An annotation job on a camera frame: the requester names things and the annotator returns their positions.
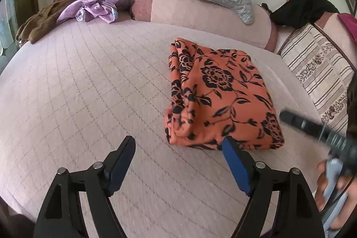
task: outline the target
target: striped fabric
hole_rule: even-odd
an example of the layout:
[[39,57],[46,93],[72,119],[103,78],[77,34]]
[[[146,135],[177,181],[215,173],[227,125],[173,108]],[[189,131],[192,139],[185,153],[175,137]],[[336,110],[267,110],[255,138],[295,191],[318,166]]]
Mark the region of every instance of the striped fabric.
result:
[[344,57],[311,24],[290,36],[281,57],[311,97],[322,122],[345,134],[353,70]]

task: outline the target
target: beige bedsheet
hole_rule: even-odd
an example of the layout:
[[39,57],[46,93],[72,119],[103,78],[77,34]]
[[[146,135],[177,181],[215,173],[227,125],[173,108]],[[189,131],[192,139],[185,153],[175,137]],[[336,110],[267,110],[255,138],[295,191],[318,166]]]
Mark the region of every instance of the beige bedsheet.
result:
[[[83,170],[126,135],[137,151],[111,198],[128,237],[230,237],[247,197],[222,152],[170,146],[162,116],[169,103],[167,57],[175,37],[249,53],[279,112],[318,120],[304,88],[280,56],[239,41],[157,23],[71,20],[26,43],[0,75],[0,195],[35,219],[57,168]],[[299,167],[315,189],[326,149],[282,125],[286,144],[252,156],[272,168]],[[85,195],[83,212],[96,237]],[[277,195],[264,226],[274,219]]]

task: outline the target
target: person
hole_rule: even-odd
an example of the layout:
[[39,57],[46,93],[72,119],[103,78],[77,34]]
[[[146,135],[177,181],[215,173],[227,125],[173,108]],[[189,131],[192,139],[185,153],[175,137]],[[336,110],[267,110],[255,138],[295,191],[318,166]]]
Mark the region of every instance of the person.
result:
[[[317,190],[315,194],[315,202],[319,211],[322,211],[326,204],[324,199],[324,190],[327,187],[327,178],[326,178],[326,161],[321,161],[317,169],[321,172],[321,175],[317,179]],[[340,177],[337,181],[337,188],[343,190],[347,184],[350,182],[352,177]],[[339,215],[331,224],[331,230],[341,229],[351,217],[351,226],[347,231],[342,231],[343,238],[356,237],[357,234],[357,178],[353,180],[351,185],[346,190],[348,195],[347,200],[341,209]]]

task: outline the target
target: human hand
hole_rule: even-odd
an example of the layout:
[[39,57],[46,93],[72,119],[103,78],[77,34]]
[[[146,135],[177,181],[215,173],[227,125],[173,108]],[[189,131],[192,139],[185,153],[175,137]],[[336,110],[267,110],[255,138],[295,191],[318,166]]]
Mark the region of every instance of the human hand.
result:
[[[317,179],[317,190],[315,194],[315,202],[319,211],[324,209],[324,206],[327,201],[324,198],[324,190],[327,187],[327,178],[326,178],[326,161],[321,161],[317,169],[321,172],[321,175]],[[337,181],[337,188],[339,190],[343,190],[348,183],[351,181],[352,177],[340,177]],[[357,205],[357,180],[355,179],[349,188],[346,191],[348,197],[341,209],[339,215],[331,224],[330,228],[332,230],[337,230],[342,228],[342,226],[346,223],[347,219],[353,212],[354,208]]]

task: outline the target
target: pink cloth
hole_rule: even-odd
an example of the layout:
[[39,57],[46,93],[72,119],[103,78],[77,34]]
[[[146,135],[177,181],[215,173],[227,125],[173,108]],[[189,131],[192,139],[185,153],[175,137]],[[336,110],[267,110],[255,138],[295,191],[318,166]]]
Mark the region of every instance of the pink cloth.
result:
[[353,40],[357,43],[357,19],[349,13],[339,13],[338,17],[345,24],[346,28],[352,35]]
[[74,17],[78,21],[85,22],[99,17],[106,23],[111,23],[118,17],[115,4],[120,1],[124,0],[76,0],[60,14],[57,19],[57,25]]

